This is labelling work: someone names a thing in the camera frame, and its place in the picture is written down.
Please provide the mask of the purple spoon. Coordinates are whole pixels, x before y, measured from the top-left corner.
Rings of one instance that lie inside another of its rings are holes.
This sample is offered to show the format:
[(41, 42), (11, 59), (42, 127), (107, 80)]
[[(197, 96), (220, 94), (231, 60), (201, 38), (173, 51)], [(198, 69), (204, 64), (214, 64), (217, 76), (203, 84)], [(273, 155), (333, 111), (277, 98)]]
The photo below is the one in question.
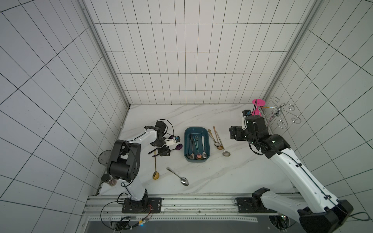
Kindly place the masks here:
[(183, 148), (183, 145), (182, 144), (178, 144), (174, 149), (171, 149), (172, 150), (181, 150)]

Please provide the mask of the copper long spoon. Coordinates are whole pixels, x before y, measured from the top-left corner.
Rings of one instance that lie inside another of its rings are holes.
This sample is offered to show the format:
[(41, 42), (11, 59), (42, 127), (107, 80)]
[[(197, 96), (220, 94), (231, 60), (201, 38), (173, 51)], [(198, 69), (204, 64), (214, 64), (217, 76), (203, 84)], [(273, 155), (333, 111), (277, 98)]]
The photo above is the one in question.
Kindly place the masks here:
[(215, 126), (213, 126), (213, 130), (214, 130), (214, 133), (215, 133), (215, 136), (216, 136), (216, 142), (214, 143), (214, 145), (216, 146), (217, 149), (223, 150), (223, 146), (219, 141), (218, 134), (217, 134)]

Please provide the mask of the teal plastic storage box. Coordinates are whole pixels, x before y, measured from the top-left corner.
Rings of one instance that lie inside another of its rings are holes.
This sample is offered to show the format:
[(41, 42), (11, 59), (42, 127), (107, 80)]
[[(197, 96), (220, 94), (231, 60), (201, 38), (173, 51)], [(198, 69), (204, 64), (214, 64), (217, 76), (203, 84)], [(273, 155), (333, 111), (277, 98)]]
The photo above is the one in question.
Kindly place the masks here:
[(191, 163), (206, 162), (210, 158), (210, 143), (207, 129), (189, 127), (184, 133), (184, 157)]

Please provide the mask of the white handled silver spoon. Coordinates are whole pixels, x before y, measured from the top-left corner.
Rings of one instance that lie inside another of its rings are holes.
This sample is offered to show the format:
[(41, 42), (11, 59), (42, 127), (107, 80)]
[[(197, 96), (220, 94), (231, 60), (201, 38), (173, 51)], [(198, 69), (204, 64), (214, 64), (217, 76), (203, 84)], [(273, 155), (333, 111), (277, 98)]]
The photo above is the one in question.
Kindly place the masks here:
[(201, 136), (201, 139), (202, 139), (202, 146), (203, 146), (202, 157), (203, 157), (203, 159), (207, 159), (207, 153), (206, 153), (206, 149), (205, 149), (205, 137)]

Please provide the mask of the black spoon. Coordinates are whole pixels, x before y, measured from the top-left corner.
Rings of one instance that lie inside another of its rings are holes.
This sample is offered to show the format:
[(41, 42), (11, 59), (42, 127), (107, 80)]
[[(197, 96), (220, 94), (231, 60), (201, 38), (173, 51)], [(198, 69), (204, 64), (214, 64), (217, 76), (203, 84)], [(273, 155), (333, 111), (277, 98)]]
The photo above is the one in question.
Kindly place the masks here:
[(189, 135), (189, 150), (188, 150), (188, 159), (194, 160), (194, 148), (193, 148), (193, 135)]

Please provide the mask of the rainbow iridescent spoon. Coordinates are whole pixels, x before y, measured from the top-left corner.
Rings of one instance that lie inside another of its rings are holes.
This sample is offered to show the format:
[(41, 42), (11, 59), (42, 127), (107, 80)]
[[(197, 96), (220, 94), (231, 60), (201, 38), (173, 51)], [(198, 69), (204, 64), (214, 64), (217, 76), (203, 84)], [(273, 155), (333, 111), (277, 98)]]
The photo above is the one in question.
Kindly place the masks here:
[(194, 139), (195, 148), (196, 148), (196, 157), (197, 157), (198, 160), (201, 160), (202, 159), (202, 155), (199, 152), (198, 136), (195, 135), (193, 139)]

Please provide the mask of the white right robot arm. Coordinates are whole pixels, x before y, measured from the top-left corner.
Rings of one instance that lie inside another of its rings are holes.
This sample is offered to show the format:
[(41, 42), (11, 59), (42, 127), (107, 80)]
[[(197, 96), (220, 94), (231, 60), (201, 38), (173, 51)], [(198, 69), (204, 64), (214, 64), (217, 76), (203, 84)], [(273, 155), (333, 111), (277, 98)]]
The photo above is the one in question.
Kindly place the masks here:
[(298, 202), (263, 187), (252, 194), (250, 205), (253, 210), (284, 214), (298, 222), (307, 233), (332, 233), (340, 228), (354, 210), (351, 203), (339, 200), (325, 188), (300, 162), (282, 136), (269, 133), (263, 117), (244, 110), (241, 119), (241, 126), (230, 127), (231, 139), (247, 141), (254, 154), (265, 155), (275, 163), (304, 199)]

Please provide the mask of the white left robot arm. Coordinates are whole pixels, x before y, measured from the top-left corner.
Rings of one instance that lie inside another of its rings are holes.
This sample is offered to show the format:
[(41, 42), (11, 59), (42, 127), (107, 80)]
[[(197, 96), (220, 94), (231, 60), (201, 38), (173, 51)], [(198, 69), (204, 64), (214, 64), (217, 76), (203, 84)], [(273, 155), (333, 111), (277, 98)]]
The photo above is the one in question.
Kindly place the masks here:
[(147, 190), (137, 178), (140, 169), (142, 150), (152, 146), (155, 151), (153, 157), (170, 156), (170, 147), (181, 144), (179, 136), (167, 134), (167, 124), (158, 120), (155, 126), (145, 126), (142, 133), (131, 139), (118, 139), (111, 150), (107, 163), (107, 174), (115, 180), (123, 180), (124, 188), (128, 191), (128, 200), (133, 203), (144, 204), (147, 199)]

